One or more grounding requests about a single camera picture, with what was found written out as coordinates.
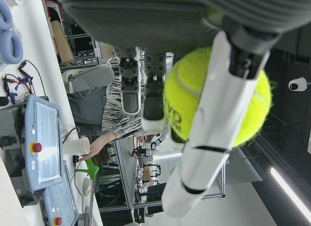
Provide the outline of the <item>person's bare hand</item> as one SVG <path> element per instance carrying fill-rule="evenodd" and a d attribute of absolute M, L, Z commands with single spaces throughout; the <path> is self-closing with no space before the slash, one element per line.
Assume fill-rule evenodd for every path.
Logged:
<path fill-rule="evenodd" d="M 91 143 L 89 153 L 81 155 L 82 157 L 79 160 L 83 161 L 83 160 L 87 160 L 87 159 L 92 158 L 93 156 L 97 155 L 102 150 L 104 145 L 105 145 L 104 140 L 102 138 L 98 137 L 96 140 L 94 140 Z"/>

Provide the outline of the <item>grey and white robot hand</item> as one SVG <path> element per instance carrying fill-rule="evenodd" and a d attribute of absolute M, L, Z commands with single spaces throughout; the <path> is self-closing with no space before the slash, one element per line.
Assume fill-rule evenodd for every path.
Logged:
<path fill-rule="evenodd" d="M 141 112 L 146 132 L 161 131 L 171 109 L 162 103 L 166 53 L 212 46 L 181 161 L 161 197 L 171 217 L 194 208 L 229 157 L 270 49 L 311 20 L 311 0 L 58 1 L 92 38 L 114 47 L 123 110 Z"/>

